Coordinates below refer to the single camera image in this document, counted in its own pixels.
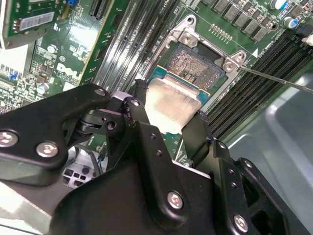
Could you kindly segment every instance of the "blue capacitor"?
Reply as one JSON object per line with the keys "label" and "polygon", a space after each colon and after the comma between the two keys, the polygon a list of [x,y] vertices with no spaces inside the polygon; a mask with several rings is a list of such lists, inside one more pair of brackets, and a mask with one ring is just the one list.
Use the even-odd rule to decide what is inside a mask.
{"label": "blue capacitor", "polygon": [[293,29],[298,26],[298,21],[288,16],[284,18],[283,24],[285,27]]}
{"label": "blue capacitor", "polygon": [[286,7],[286,0],[271,0],[269,2],[269,7],[273,10],[282,10]]}

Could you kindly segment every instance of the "screwdriver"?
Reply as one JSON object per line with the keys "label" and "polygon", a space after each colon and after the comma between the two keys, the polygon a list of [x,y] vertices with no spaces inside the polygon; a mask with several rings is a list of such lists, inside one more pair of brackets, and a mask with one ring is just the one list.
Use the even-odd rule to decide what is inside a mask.
{"label": "screwdriver", "polygon": [[256,71],[256,70],[248,69],[248,68],[246,68],[244,66],[240,66],[239,68],[244,70],[244,71],[253,73],[255,75],[258,75],[258,76],[261,76],[261,77],[273,80],[275,82],[279,82],[279,83],[281,83],[283,85],[294,87],[294,88],[296,88],[298,90],[301,90],[301,91],[313,94],[313,90],[312,89],[304,87],[304,86],[301,86],[301,85],[298,85],[298,84],[295,84],[293,82],[285,81],[285,80],[283,80],[281,78],[278,78],[278,77],[274,77],[274,76],[271,76],[271,75],[268,75],[268,74],[265,74],[265,73],[262,73],[262,72],[259,72],[259,71]]}

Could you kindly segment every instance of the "capacitor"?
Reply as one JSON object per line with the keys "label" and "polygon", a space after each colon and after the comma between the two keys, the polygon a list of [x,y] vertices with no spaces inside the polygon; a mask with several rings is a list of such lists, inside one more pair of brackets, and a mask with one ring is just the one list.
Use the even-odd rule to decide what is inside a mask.
{"label": "capacitor", "polygon": [[44,94],[49,91],[49,85],[47,83],[41,83],[37,86],[36,91],[38,94]]}
{"label": "capacitor", "polygon": [[283,20],[283,24],[287,28],[296,28],[298,26],[298,21],[294,18],[291,18],[290,16],[285,17]]}
{"label": "capacitor", "polygon": [[50,53],[54,54],[56,53],[58,50],[57,46],[56,45],[53,45],[53,44],[50,44],[48,47],[47,47],[47,51],[49,51]]}
{"label": "capacitor", "polygon": [[282,10],[287,5],[286,0],[271,0],[269,2],[269,7],[273,10]]}

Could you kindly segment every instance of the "silver screw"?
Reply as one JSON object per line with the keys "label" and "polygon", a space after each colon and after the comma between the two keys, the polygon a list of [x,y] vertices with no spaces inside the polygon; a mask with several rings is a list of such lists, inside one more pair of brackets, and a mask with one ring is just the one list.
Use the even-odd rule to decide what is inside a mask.
{"label": "silver screw", "polygon": [[227,71],[231,71],[233,69],[233,66],[232,65],[227,65],[226,69],[227,69]]}
{"label": "silver screw", "polygon": [[39,156],[43,158],[51,158],[58,154],[59,149],[53,143],[43,142],[37,146],[36,152],[38,153]]}
{"label": "silver screw", "polygon": [[222,142],[219,142],[219,145],[221,148],[226,148],[226,146]]}
{"label": "silver screw", "polygon": [[250,168],[252,168],[252,165],[251,165],[251,163],[250,163],[250,162],[248,162],[247,160],[245,160],[245,164],[247,165],[247,167],[250,167]]}
{"label": "silver screw", "polygon": [[185,37],[183,39],[183,41],[184,41],[185,44],[189,44],[190,43],[190,37]]}
{"label": "silver screw", "polygon": [[0,147],[11,147],[18,142],[19,138],[12,132],[1,131],[0,132]]}
{"label": "silver screw", "polygon": [[139,103],[137,100],[135,100],[135,99],[132,99],[131,102],[132,102],[135,106],[139,106],[139,105],[140,105],[140,103]]}
{"label": "silver screw", "polygon": [[240,231],[244,233],[248,232],[248,224],[246,223],[245,219],[242,218],[242,216],[237,214],[234,216],[234,220],[235,220],[235,224],[237,225],[237,228]]}
{"label": "silver screw", "polygon": [[98,95],[100,95],[100,96],[105,96],[106,94],[104,93],[104,91],[102,90],[102,89],[97,89],[97,90],[95,90],[94,92],[96,92]]}
{"label": "silver screw", "polygon": [[179,196],[175,192],[169,192],[167,195],[167,201],[174,209],[181,209],[183,205],[183,201],[181,196]]}

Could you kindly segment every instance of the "barcode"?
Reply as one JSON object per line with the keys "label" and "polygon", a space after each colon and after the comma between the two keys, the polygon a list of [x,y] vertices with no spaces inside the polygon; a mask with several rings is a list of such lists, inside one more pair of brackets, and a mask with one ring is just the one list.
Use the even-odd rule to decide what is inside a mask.
{"label": "barcode", "polygon": [[53,17],[54,12],[49,12],[39,16],[32,16],[22,19],[20,23],[20,31],[51,22],[53,20]]}

